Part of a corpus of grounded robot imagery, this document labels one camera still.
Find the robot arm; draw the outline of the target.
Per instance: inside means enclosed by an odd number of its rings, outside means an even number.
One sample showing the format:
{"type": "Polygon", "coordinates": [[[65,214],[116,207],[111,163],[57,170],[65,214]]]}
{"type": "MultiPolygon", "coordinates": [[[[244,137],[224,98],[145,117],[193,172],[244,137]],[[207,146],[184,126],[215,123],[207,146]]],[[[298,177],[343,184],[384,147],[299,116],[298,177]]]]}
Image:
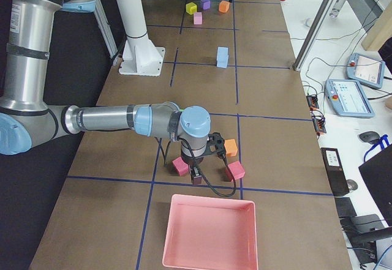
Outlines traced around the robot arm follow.
{"type": "MultiPolygon", "coordinates": [[[[110,69],[104,41],[92,14],[55,15],[44,98],[53,104],[91,106],[160,103],[209,108],[206,90],[196,82],[170,89],[169,71],[160,78],[129,77],[110,69]]],[[[88,132],[45,143],[17,156],[1,157],[1,195],[25,201],[39,194],[51,201],[66,174],[104,178],[150,174],[154,140],[129,131],[88,132]]]]}

